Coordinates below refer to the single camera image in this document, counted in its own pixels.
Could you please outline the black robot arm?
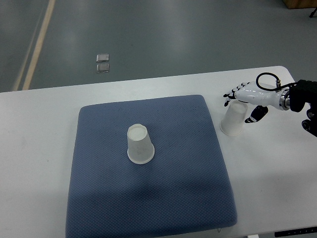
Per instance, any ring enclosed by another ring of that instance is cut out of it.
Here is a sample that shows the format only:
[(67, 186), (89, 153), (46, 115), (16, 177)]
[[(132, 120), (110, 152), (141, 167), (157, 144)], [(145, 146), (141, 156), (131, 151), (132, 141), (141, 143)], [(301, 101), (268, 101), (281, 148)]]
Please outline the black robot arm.
[(308, 119), (302, 121), (302, 127), (310, 134), (317, 136), (317, 83), (315, 81), (299, 80), (289, 91), (290, 110), (299, 113), (309, 104)]

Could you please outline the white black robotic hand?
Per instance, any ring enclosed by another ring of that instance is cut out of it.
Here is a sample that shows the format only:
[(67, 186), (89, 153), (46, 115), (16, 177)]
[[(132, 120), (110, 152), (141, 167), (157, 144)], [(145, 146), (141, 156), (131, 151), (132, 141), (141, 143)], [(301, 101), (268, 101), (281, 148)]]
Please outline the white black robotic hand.
[(274, 91), (273, 87), (267, 84), (264, 89), (261, 89), (255, 82), (241, 83), (224, 94), (223, 97), (225, 98), (225, 106), (228, 106), (232, 100), (256, 106), (251, 115), (245, 120), (245, 123), (260, 121), (268, 113), (268, 106), (282, 111), (290, 109), (289, 90)]

